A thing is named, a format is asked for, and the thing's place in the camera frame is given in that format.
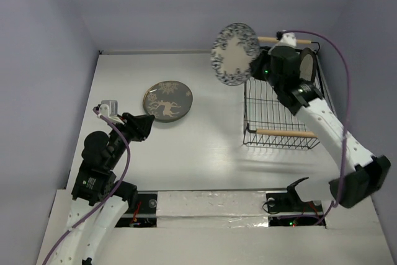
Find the blue floral white plate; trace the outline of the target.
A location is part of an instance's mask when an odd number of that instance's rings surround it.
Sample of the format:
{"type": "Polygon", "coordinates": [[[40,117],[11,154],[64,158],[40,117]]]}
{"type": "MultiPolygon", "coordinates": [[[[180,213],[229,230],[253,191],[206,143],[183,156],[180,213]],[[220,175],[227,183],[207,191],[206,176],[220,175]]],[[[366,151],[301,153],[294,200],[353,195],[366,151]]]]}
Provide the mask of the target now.
{"type": "Polygon", "coordinates": [[[258,37],[244,23],[232,23],[218,34],[211,49],[211,67],[216,78],[228,86],[238,86],[251,77],[250,63],[261,52],[258,37]]]}

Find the grey patterned plate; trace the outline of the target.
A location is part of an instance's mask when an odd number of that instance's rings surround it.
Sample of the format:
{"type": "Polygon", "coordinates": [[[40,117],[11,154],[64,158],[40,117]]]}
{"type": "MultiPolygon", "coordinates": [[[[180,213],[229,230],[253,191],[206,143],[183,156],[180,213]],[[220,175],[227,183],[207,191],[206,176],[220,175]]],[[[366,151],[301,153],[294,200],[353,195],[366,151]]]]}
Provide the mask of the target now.
{"type": "Polygon", "coordinates": [[[144,111],[158,122],[175,122],[191,109],[193,94],[179,81],[161,81],[151,86],[143,97],[144,111]]]}

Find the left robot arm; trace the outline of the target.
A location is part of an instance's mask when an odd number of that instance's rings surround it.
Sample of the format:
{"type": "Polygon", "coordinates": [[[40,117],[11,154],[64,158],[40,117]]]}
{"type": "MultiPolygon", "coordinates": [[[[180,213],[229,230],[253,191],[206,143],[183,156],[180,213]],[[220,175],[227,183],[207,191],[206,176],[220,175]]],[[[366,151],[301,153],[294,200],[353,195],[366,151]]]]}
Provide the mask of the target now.
{"type": "Polygon", "coordinates": [[[114,167],[123,155],[131,158],[131,142],[147,139],[154,116],[110,114],[105,108],[101,104],[93,111],[112,130],[95,131],[86,137],[65,230],[44,264],[97,264],[121,216],[136,208],[137,187],[123,180],[128,168],[117,177],[114,167]]]}

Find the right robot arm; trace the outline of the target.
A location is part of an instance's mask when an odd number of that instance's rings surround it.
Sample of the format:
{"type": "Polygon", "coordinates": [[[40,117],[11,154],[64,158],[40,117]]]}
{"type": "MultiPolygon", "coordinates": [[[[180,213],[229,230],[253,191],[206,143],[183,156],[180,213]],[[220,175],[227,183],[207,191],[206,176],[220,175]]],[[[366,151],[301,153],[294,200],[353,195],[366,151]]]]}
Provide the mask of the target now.
{"type": "Polygon", "coordinates": [[[334,115],[321,91],[300,76],[301,58],[288,46],[260,50],[251,61],[252,77],[266,81],[278,101],[310,129],[339,166],[339,177],[327,178],[325,189],[336,203],[350,209],[378,191],[390,160],[375,156],[349,133],[334,115]]]}

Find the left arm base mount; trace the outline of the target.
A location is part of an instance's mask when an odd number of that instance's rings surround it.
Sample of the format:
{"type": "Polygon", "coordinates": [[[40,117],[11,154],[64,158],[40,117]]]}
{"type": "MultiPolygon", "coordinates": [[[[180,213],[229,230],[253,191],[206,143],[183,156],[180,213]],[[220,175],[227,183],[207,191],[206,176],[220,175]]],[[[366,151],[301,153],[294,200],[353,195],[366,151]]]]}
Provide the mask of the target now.
{"type": "Polygon", "coordinates": [[[131,213],[138,210],[140,216],[155,216],[158,205],[157,192],[139,192],[134,206],[130,209],[131,213]]]}

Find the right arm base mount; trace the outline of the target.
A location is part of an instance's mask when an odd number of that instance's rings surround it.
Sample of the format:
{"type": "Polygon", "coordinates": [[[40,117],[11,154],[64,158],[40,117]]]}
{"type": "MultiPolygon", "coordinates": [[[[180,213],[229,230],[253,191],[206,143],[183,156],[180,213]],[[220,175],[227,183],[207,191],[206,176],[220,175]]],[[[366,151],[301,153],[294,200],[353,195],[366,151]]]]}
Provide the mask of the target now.
{"type": "Polygon", "coordinates": [[[304,213],[306,208],[314,207],[314,201],[302,201],[295,188],[308,177],[298,179],[281,191],[269,191],[265,193],[265,201],[262,205],[263,211],[269,215],[279,213],[304,213]]]}

